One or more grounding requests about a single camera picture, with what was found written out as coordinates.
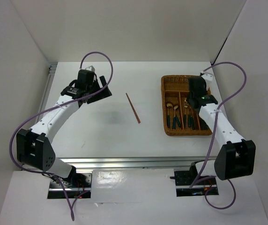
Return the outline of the copper chopstick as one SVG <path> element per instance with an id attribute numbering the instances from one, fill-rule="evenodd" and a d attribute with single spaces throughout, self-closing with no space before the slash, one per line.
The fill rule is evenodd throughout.
<path id="1" fill-rule="evenodd" d="M 135 110 L 135 108 L 134 108 L 134 105 L 133 105 L 133 103 L 132 103 L 132 101 L 131 101 L 131 99 L 130 99 L 128 93 L 125 93 L 125 94 L 126 94 L 126 97 L 127 97 L 128 101 L 129 101 L 129 104 L 130 104 L 130 106 L 131 106 L 131 108 L 132 108 L 132 111 L 133 111 L 133 113 L 134 113 L 134 115 L 135 115 L 135 118 L 136 118 L 138 124 L 140 124 L 140 123 L 141 123 L 141 120 L 140 120 L 140 118 L 139 118 L 139 116 L 138 116 L 138 114 L 137 114 L 137 112 L 136 112 L 136 110 Z"/>

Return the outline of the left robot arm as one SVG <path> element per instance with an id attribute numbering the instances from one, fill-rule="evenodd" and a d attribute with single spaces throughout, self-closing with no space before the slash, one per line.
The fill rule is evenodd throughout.
<path id="1" fill-rule="evenodd" d="M 66 187 L 72 187 L 81 175 L 76 168 L 57 158 L 52 141 L 69 119 L 83 104 L 90 104 L 111 96 L 105 77 L 97 77 L 93 66 L 80 69 L 73 80 L 60 94 L 55 109 L 48 112 L 30 129 L 21 129 L 16 135 L 17 160 L 46 173 L 60 177 Z"/>

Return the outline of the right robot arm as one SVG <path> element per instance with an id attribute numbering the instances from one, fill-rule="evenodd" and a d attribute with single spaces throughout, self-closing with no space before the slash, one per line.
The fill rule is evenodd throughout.
<path id="1" fill-rule="evenodd" d="M 205 121 L 213 140 L 220 151 L 214 162 L 214 170 L 221 180 L 252 175 L 256 146 L 252 140 L 245 140 L 230 124 L 218 108 L 218 101 L 208 93 L 208 81 L 201 76 L 188 79 L 188 103 Z"/>

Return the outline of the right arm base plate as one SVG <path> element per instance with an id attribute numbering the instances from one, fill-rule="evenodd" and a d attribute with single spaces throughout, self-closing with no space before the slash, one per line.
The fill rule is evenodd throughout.
<path id="1" fill-rule="evenodd" d="M 219 195 L 215 178 L 203 180 L 189 188 L 197 173 L 191 171 L 174 171 L 170 179 L 175 182 L 177 197 L 203 196 L 207 191 L 208 195 Z"/>

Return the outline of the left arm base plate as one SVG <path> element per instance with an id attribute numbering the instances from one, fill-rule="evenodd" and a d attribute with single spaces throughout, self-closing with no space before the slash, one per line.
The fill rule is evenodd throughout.
<path id="1" fill-rule="evenodd" d="M 91 198 L 92 172 L 83 173 L 75 184 L 69 184 L 62 178 L 59 179 L 62 182 L 69 199 L 75 199 L 78 196 L 82 199 Z M 51 178 L 50 180 L 47 199 L 65 199 L 62 186 L 54 178 Z"/>

